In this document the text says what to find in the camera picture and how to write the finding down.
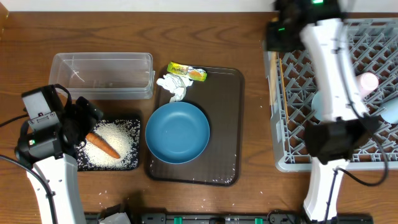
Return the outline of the large dark blue plate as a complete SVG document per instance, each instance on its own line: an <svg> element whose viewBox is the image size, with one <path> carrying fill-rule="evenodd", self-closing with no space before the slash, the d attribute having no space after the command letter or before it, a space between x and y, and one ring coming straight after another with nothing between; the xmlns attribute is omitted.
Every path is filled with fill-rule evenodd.
<svg viewBox="0 0 398 224"><path fill-rule="evenodd" d="M146 143L153 156L168 164L196 159L208 145L210 124L205 114L186 102L167 103L151 115Z"/></svg>

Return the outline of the white tissue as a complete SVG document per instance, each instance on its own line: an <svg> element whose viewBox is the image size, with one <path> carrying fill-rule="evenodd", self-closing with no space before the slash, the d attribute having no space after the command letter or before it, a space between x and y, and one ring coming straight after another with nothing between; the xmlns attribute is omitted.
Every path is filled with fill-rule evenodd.
<svg viewBox="0 0 398 224"><path fill-rule="evenodd" d="M170 99L170 103L173 103L183 100L186 95L187 88L192 86L193 80L180 75L168 73L162 78L158 78L156 84L173 94L173 97Z"/></svg>

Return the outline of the yellow snack wrapper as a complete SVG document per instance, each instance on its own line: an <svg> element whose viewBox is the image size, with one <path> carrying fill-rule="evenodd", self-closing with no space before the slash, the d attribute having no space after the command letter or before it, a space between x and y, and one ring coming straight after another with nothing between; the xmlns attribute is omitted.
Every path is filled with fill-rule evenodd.
<svg viewBox="0 0 398 224"><path fill-rule="evenodd" d="M207 73L201 68L193 68L192 66L175 62L170 62L167 65L167 71L200 82L205 81L207 77Z"/></svg>

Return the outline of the pink plastic cup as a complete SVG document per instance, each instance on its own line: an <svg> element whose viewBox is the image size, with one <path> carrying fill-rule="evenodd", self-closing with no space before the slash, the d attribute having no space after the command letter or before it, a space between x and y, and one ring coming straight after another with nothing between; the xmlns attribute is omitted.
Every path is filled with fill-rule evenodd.
<svg viewBox="0 0 398 224"><path fill-rule="evenodd" d="M356 76L356 81L361 98L367 97L379 86L378 77L370 72Z"/></svg>

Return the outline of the small light blue saucer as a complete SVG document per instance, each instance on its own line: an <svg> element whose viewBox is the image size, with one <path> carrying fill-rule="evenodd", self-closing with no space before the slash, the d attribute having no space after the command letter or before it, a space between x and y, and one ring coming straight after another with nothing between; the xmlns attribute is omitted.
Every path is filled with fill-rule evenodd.
<svg viewBox="0 0 398 224"><path fill-rule="evenodd" d="M312 99L312 110L315 112L314 117L319 121L324 121L323 118L323 102L322 94L318 91Z"/></svg>

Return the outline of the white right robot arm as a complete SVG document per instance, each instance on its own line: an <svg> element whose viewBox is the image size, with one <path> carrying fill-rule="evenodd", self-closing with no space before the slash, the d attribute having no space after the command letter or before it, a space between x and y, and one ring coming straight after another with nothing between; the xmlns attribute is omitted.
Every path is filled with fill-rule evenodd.
<svg viewBox="0 0 398 224"><path fill-rule="evenodd" d="M336 203L344 175L370 186L347 171L354 150L379 127L368 116L356 83L346 38L345 13L338 1L274 2L278 19L266 29L272 52L308 50L321 94L323 122L305 127L303 141L312 171L299 223L338 223Z"/></svg>

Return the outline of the orange carrot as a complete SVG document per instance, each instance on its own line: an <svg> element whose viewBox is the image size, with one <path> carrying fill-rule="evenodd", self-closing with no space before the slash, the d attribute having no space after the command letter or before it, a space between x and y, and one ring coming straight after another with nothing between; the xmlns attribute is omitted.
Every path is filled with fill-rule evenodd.
<svg viewBox="0 0 398 224"><path fill-rule="evenodd" d="M101 149L103 152L107 153L109 156L119 159L120 155L99 135L95 133L88 133L86 135L86 140L92 143L94 146Z"/></svg>

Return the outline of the light blue plastic cup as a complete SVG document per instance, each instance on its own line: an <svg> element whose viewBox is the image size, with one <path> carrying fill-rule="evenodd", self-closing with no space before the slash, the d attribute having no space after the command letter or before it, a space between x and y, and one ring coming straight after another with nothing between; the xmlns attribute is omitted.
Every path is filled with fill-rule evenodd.
<svg viewBox="0 0 398 224"><path fill-rule="evenodd" d="M391 124L397 124L398 121L398 99L394 98L381 105L381 118Z"/></svg>

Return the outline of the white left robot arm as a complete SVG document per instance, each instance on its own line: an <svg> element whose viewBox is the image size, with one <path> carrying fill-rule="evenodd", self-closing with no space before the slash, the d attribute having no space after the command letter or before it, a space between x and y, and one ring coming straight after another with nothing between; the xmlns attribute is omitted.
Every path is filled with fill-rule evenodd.
<svg viewBox="0 0 398 224"><path fill-rule="evenodd" d="M21 129L16 156L29 168L42 223L85 223L75 153L103 112L82 96L68 106L40 94L22 100L30 119Z"/></svg>

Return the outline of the wooden chopstick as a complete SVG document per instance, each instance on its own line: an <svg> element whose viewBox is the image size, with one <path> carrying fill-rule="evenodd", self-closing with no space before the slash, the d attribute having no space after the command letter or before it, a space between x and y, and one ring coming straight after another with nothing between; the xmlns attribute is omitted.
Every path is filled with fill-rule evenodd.
<svg viewBox="0 0 398 224"><path fill-rule="evenodd" d="M284 83L284 72L282 68L282 60L279 59L279 70L280 70L280 79L281 79L281 86L282 86L282 95L283 95L283 102L284 102L284 110L285 110L285 117L286 117L286 123L289 123L289 112L288 112L288 105L287 105L287 96L286 96L286 90L285 90L285 83Z"/></svg>
<svg viewBox="0 0 398 224"><path fill-rule="evenodd" d="M277 59L276 52L271 52L270 74L269 74L271 105L273 105L276 101L276 80L277 80L276 59Z"/></svg>

